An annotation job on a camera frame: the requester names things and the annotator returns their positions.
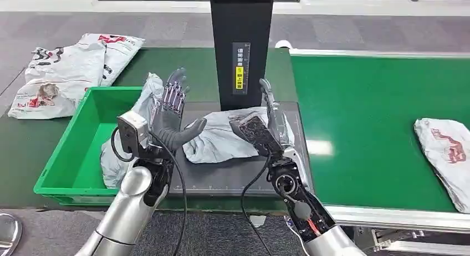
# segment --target green conveyor belt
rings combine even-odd
[[[331,145],[309,149],[319,153],[310,165],[323,202],[456,211],[413,123],[470,126],[468,59],[293,56],[292,65],[306,140]]]

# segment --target red print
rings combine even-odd
[[[100,35],[98,38],[98,41],[104,41],[106,44],[110,43],[117,43],[117,42],[125,42],[126,38],[123,36],[117,36],[117,35]]]
[[[449,163],[465,162],[467,155],[465,154],[463,146],[460,142],[454,140],[450,136],[442,135],[438,129],[431,129],[431,133],[433,134],[434,138],[438,140],[447,140],[450,142],[448,153],[449,159],[447,160]]]

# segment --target black monitor stand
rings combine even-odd
[[[261,104],[273,0],[211,0],[221,110]]]

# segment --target white plastic bag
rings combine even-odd
[[[25,71],[25,86],[16,94],[8,116],[51,119],[72,116],[90,87],[99,86],[106,47],[101,42],[48,51],[37,48]]]
[[[149,73],[147,81],[142,88],[142,93],[139,99],[132,107],[132,110],[139,115],[143,116],[147,122],[150,122],[152,108],[163,94],[163,82],[155,74]],[[114,137],[116,151],[121,157],[129,159],[130,153],[125,153],[122,150],[121,138],[119,136],[119,130],[116,132]],[[143,140],[141,145],[146,148],[147,140]],[[121,186],[122,179],[127,173],[129,166],[133,165],[134,161],[129,163],[122,162],[119,160],[111,148],[111,139],[107,140],[101,146],[100,165],[103,171],[103,181],[107,188],[117,188]]]
[[[264,106],[212,112],[205,116],[207,123],[202,133],[183,144],[186,158],[192,163],[220,163],[232,158],[258,155],[253,145],[233,133],[229,123],[233,117],[246,117],[249,114],[257,114],[264,122],[268,122],[267,108]],[[289,143],[294,145],[294,133],[287,120],[286,123]]]
[[[454,120],[418,119],[415,132],[456,209],[470,213],[470,131]]]
[[[144,41],[144,39],[131,36],[85,33],[78,43],[93,44],[103,42],[106,44],[103,77],[99,85],[111,86],[142,47]]]

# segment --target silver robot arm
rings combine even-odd
[[[166,184],[154,205],[149,206],[144,197],[151,184],[148,168],[137,166],[130,170],[105,217],[76,256],[130,255],[155,208],[168,193]]]
[[[176,150],[198,136],[207,122],[198,119],[191,127],[180,131],[188,92],[188,88],[181,87],[185,78],[184,68],[170,75],[162,97],[151,109],[150,123],[132,110],[117,117],[117,128],[111,136],[113,151],[121,161],[131,162],[134,158],[136,161],[125,175],[105,217],[75,256],[131,254],[156,207],[168,194],[173,166],[177,166]],[[114,135],[118,129],[122,149],[132,154],[130,159],[122,158],[115,150]]]
[[[365,255],[307,190],[303,183],[306,181],[304,163],[289,142],[285,115],[274,100],[269,82],[261,79],[260,84],[269,122],[266,124],[253,114],[232,119],[230,125],[237,136],[267,158],[267,180],[284,199],[305,252],[309,256]]]

